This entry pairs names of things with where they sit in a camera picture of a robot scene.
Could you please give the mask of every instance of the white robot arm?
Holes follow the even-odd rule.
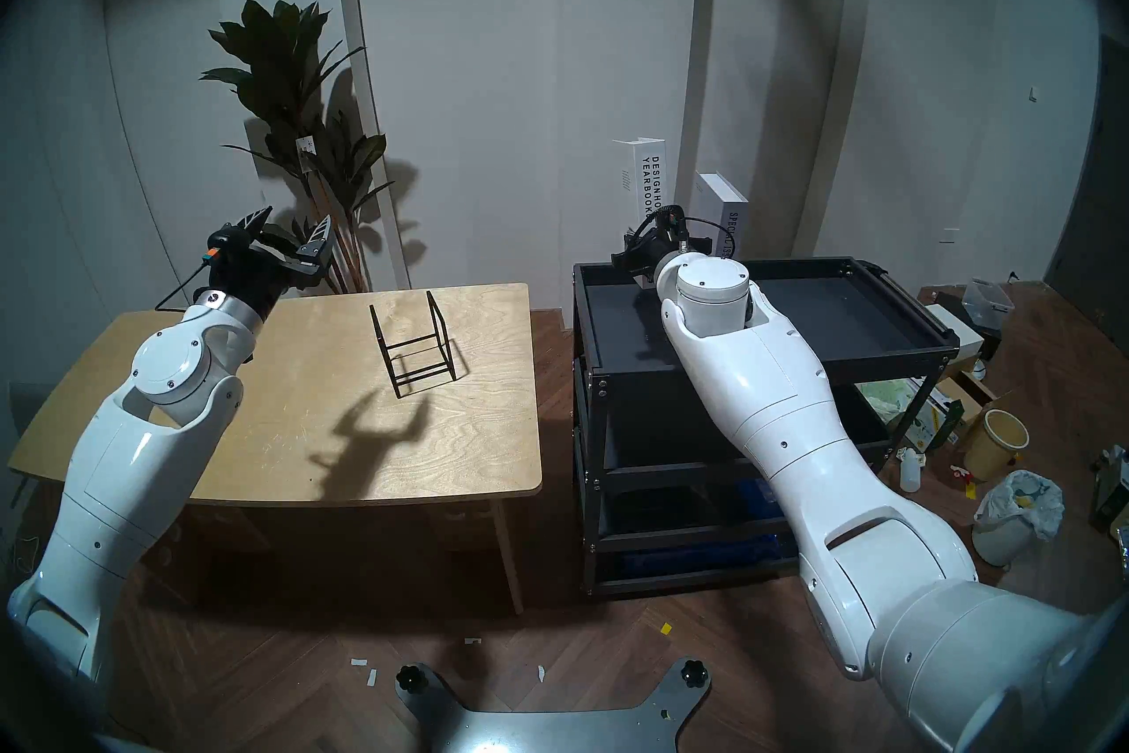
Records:
[[[108,629],[130,569],[173,524],[243,400],[239,365],[279,296],[321,281],[330,220],[300,247],[264,230],[270,208],[209,238],[209,286],[176,325],[138,350],[129,376],[95,413],[67,471],[43,560],[8,602],[8,615],[44,645],[99,707]],[[278,259],[256,240],[292,257]],[[159,406],[178,427],[148,421]]]
[[[820,360],[746,268],[691,251],[688,219],[666,209],[647,251],[632,260],[637,231],[613,263],[650,259],[663,327],[715,424],[771,484],[840,669],[874,676],[940,748],[997,748],[1030,734],[1124,599],[1095,620],[980,585],[953,528],[867,467]]]

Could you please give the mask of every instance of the wooden table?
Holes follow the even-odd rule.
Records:
[[[482,500],[489,505],[514,610],[522,595],[504,500],[541,489],[530,297],[524,284],[434,289],[450,336],[448,374],[397,400],[369,316],[387,343],[431,333],[423,291],[280,300],[254,359],[239,368],[243,406],[190,504],[224,508],[380,506]],[[55,387],[9,467],[61,481],[102,401],[138,347],[176,313],[114,319]],[[393,350],[408,373],[439,362],[431,341]],[[159,411],[151,421],[167,424]]]

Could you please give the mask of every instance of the metal base plate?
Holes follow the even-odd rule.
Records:
[[[427,665],[396,675],[396,694],[436,753],[674,753],[682,724],[709,688],[702,663],[682,658],[642,704],[628,710],[487,713],[463,708]]]

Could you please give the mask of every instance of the potted plant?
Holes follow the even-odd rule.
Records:
[[[247,0],[242,24],[221,21],[219,30],[209,33],[224,51],[248,69],[208,70],[201,80],[230,85],[239,103],[270,128],[264,140],[265,155],[242,146],[228,148],[275,164],[294,177],[309,201],[315,225],[326,211],[338,212],[333,222],[336,248],[330,288],[338,294],[368,291],[357,228],[360,208],[392,184],[369,190],[373,165],[384,155],[386,140],[383,134],[366,137],[360,131],[355,135],[340,112],[329,123],[322,121],[317,98],[322,82],[345,60],[364,51],[364,46],[355,49],[329,64],[341,45],[338,42],[318,59],[317,41],[329,17],[316,2],[299,9],[280,0],[270,14],[254,0]],[[297,220],[291,222],[290,230],[299,242],[305,242],[303,227]]]

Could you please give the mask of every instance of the clear plastic box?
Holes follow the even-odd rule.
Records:
[[[969,280],[961,303],[972,317],[973,324],[990,331],[999,331],[1008,313],[1015,309],[1015,304],[1003,288],[983,279]]]

